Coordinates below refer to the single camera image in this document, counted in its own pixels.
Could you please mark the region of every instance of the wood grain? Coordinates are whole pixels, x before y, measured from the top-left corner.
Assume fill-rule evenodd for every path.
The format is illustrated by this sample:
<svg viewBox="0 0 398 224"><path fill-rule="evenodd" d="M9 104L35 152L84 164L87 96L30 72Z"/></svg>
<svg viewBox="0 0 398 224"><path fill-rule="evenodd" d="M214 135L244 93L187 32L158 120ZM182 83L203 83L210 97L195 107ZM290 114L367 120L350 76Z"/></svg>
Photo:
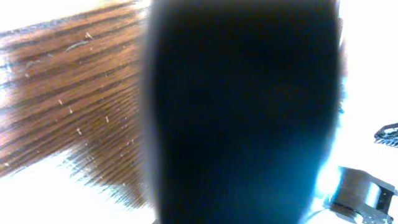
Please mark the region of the wood grain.
<svg viewBox="0 0 398 224"><path fill-rule="evenodd" d="M59 167L126 208L139 173L140 40L134 1L0 32L0 177L66 154Z"/></svg>

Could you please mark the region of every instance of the metallic bracket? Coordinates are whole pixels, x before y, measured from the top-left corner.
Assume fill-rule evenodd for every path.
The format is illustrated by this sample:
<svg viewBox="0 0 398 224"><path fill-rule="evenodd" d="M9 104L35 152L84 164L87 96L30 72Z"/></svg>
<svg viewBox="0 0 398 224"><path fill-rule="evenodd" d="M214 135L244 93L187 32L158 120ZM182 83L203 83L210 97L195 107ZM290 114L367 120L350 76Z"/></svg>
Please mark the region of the metallic bracket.
<svg viewBox="0 0 398 224"><path fill-rule="evenodd" d="M367 172L340 167L341 180L336 192L329 195L323 206L351 223L393 223L388 215L395 187Z"/></svg>

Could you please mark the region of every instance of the black brush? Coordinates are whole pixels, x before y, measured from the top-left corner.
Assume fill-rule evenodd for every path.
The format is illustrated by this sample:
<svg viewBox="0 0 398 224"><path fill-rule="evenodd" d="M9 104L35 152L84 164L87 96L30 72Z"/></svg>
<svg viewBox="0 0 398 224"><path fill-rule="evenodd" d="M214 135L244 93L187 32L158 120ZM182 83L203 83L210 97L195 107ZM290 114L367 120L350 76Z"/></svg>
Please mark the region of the black brush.
<svg viewBox="0 0 398 224"><path fill-rule="evenodd" d="M398 147L398 123L382 127L374 134L375 143Z"/></svg>

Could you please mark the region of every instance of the black object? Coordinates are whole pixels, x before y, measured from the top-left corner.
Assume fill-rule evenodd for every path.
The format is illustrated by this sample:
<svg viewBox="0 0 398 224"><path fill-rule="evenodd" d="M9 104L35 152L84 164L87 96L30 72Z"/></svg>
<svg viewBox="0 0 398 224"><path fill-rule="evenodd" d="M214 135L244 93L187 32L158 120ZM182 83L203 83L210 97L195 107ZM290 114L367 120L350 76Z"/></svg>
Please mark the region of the black object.
<svg viewBox="0 0 398 224"><path fill-rule="evenodd" d="M398 123L382 127L374 134L375 143L398 147Z"/></svg>
<svg viewBox="0 0 398 224"><path fill-rule="evenodd" d="M297 223L337 117L334 5L159 2L143 83L159 221Z"/></svg>

